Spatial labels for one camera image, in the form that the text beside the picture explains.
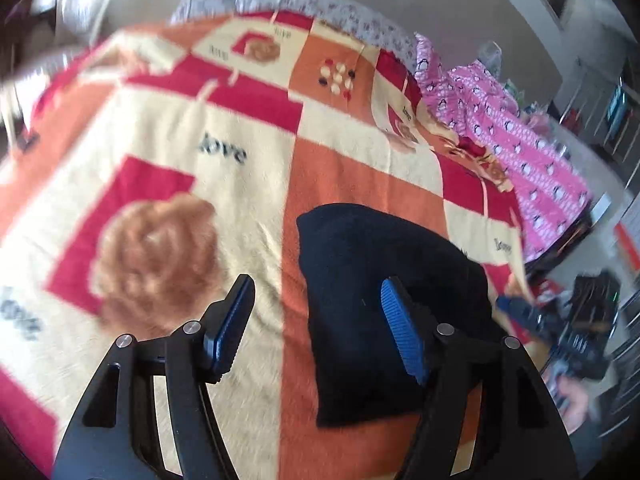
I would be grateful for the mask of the person's hand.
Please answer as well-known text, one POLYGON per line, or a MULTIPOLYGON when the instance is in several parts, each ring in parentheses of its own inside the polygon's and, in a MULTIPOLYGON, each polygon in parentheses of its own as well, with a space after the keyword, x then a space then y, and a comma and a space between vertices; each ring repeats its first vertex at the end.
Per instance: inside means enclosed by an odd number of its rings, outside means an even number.
POLYGON ((589 393, 580 379, 568 374, 566 364, 552 361, 541 377, 570 436, 582 430, 599 434, 599 421, 593 417, 589 393))

